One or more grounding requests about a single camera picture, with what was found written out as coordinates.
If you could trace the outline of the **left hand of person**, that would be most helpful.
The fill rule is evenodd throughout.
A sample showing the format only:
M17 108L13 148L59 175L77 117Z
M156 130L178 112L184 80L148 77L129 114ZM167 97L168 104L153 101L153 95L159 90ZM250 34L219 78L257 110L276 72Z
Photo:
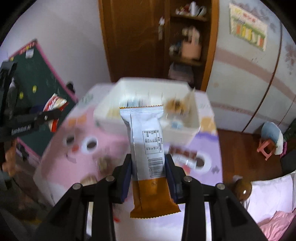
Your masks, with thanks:
M16 174L16 139L12 140L10 147L5 152L6 161L2 164L2 170L8 173L9 177Z

